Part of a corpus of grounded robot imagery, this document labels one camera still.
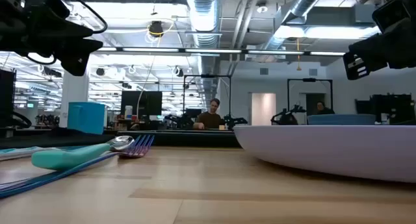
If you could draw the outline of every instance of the person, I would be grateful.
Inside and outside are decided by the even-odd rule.
[[[210,109],[208,112],[200,114],[194,123],[194,129],[219,129],[222,122],[221,117],[216,113],[220,106],[220,100],[214,98],[210,101]]]
[[[318,101],[317,108],[318,108],[318,114],[334,114],[335,113],[332,109],[325,107],[325,103],[323,101]]]

